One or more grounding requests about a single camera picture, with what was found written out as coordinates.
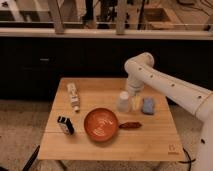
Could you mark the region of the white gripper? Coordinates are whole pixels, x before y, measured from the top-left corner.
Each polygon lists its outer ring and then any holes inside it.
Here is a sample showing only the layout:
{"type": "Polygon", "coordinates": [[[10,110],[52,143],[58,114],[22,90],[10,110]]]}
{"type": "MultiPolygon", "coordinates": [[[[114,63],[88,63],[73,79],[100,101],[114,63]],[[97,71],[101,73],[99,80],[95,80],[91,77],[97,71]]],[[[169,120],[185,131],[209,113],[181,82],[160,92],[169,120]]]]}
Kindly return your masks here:
{"type": "Polygon", "coordinates": [[[126,82],[126,89],[132,98],[132,110],[137,111],[141,108],[141,97],[135,96],[137,93],[140,93],[144,88],[144,83],[138,80],[130,80],[128,79],[126,82]]]}

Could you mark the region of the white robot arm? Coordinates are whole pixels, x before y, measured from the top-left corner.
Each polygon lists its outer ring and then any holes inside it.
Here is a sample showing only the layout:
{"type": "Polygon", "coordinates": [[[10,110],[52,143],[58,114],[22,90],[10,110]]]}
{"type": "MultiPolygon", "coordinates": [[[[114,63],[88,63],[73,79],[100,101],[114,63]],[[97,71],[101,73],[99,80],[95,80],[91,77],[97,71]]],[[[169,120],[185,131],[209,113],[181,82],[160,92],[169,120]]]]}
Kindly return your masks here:
{"type": "Polygon", "coordinates": [[[126,89],[131,95],[147,84],[203,122],[193,171],[213,171],[213,91],[169,76],[153,68],[154,57],[141,53],[128,59],[126,89]]]}

